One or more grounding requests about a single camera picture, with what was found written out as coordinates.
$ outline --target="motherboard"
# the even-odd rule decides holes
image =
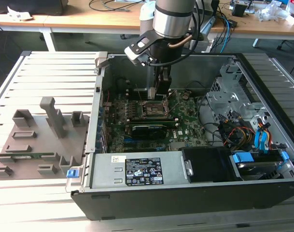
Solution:
[[[132,100],[117,94],[105,106],[107,153],[177,151],[206,146],[197,119],[196,99],[181,90],[161,101]]]

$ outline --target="power supply label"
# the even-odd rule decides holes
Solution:
[[[164,184],[160,158],[126,159],[126,185]]]

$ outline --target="white paper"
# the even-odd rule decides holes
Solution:
[[[17,12],[12,10],[11,8],[7,7],[8,13],[7,15],[15,20],[15,21],[23,21],[23,20],[29,20],[33,17],[29,14],[29,12]]]

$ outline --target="metal bracket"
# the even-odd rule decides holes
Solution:
[[[109,65],[109,57],[108,52],[99,52],[98,57],[95,58],[95,69],[94,73],[97,75],[101,75],[101,68]]]
[[[190,160],[184,161],[184,165],[185,165],[186,174],[188,176],[193,176],[194,172],[193,172],[191,161]]]

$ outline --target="blue plastic clip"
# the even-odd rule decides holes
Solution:
[[[281,156],[282,156],[282,158],[283,158],[284,161],[290,159],[290,157],[289,157],[289,155],[287,154],[286,151],[282,151],[282,152],[281,152]]]
[[[261,138],[261,143],[259,144],[259,149],[261,151],[263,151],[264,153],[267,153],[267,150],[265,148],[265,142],[267,140],[267,133],[266,132],[263,132],[262,134],[262,138]]]
[[[254,162],[252,154],[250,152],[237,152],[233,155],[235,163]]]
[[[256,134],[255,134],[255,139],[254,139],[254,146],[255,148],[258,148],[259,146],[259,137],[260,137],[261,133],[259,130],[256,131]]]
[[[79,169],[70,169],[66,173],[66,178],[79,178]]]
[[[255,139],[254,139],[254,146],[255,148],[259,148],[264,153],[267,153],[267,150],[265,148],[265,142],[267,140],[267,133],[264,131],[259,131],[259,128],[256,131]]]

